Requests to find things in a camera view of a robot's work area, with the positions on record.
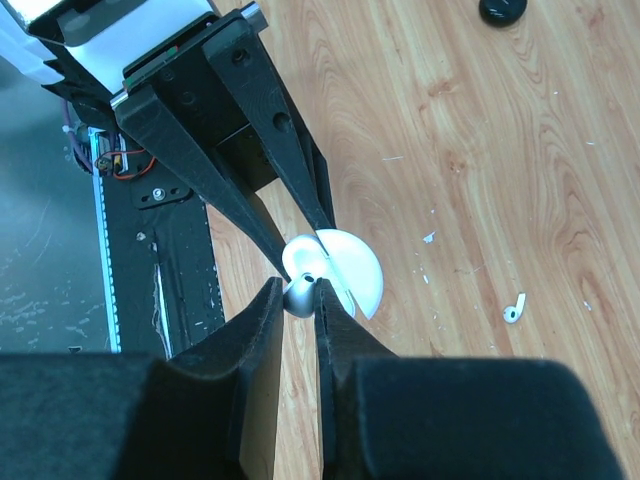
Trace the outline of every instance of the wood grain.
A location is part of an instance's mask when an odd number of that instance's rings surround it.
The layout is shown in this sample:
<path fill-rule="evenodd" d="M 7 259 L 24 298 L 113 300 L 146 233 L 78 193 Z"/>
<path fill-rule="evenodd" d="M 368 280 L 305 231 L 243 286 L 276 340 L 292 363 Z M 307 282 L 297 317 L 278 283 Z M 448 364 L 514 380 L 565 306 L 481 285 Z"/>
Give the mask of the wood grain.
<path fill-rule="evenodd" d="M 476 0 L 260 3 L 329 161 L 338 225 L 382 262 L 364 326 L 401 355 L 567 364 L 640 478 L 639 4 L 529 2 L 494 30 Z M 261 196 L 287 238 L 308 231 L 281 184 Z M 211 220 L 231 317 L 275 272 Z M 519 292 L 524 315 L 507 325 Z M 287 319 L 283 357 L 276 478 L 318 478 L 309 321 Z"/>

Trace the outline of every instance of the white debris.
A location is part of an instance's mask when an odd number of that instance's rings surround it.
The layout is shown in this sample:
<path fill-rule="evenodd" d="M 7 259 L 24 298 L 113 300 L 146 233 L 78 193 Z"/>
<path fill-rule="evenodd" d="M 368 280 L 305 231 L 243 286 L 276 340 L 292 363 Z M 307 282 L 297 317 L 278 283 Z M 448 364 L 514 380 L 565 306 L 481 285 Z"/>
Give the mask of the white debris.
<path fill-rule="evenodd" d="M 424 237 L 422 240 L 424 241 L 424 243 L 426 243 L 427 245 L 430 243 L 433 243 L 433 241 L 436 239 L 436 232 L 435 230 L 433 232 L 431 232 L 429 235 L 427 235 L 426 237 Z"/>

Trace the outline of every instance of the screw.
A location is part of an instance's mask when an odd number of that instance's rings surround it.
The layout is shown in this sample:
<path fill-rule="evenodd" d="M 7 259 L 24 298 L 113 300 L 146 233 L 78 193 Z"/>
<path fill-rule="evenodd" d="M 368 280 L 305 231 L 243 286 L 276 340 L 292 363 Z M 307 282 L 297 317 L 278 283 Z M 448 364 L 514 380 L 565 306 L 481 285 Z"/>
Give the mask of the screw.
<path fill-rule="evenodd" d="M 162 188 L 154 188 L 152 195 L 153 199 L 156 202 L 161 202 L 162 200 L 164 200 L 164 197 L 167 196 L 166 192 Z"/>

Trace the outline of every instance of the black round object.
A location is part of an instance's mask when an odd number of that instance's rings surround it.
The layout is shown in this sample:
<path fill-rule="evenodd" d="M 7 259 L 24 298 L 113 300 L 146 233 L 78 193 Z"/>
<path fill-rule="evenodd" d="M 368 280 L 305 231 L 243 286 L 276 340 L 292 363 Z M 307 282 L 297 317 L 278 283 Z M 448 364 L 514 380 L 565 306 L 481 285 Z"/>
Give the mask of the black round object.
<path fill-rule="evenodd" d="M 492 27 L 516 23 L 527 9 L 527 0 L 480 0 L 480 16 Z"/>

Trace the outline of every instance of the gray floor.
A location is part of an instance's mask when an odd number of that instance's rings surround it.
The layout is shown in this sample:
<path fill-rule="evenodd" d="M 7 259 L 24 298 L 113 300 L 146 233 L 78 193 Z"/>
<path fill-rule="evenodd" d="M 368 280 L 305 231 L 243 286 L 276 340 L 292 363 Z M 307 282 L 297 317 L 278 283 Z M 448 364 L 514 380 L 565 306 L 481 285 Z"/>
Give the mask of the gray floor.
<path fill-rule="evenodd" d="M 108 350 L 91 177 L 59 100 L 0 58 L 0 352 Z"/>

